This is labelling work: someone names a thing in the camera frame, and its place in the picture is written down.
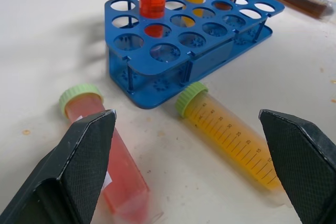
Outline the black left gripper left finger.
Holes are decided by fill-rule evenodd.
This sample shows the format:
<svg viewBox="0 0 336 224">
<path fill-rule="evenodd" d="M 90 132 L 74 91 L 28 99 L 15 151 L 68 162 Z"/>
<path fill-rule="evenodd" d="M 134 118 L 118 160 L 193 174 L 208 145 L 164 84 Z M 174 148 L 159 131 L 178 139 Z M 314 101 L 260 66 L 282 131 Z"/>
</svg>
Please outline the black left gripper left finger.
<svg viewBox="0 0 336 224">
<path fill-rule="evenodd" d="M 25 180 L 1 223 L 91 223 L 116 117 L 105 110 L 74 122 Z"/>
</svg>

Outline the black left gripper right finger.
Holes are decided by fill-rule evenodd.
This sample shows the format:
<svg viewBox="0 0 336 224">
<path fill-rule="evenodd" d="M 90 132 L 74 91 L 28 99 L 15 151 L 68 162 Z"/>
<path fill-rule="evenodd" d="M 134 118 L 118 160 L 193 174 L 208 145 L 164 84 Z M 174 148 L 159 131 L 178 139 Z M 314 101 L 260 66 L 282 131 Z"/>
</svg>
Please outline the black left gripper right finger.
<svg viewBox="0 0 336 224">
<path fill-rule="evenodd" d="M 302 223 L 335 223 L 335 144 L 312 122 L 262 109 L 277 176 Z"/>
</svg>

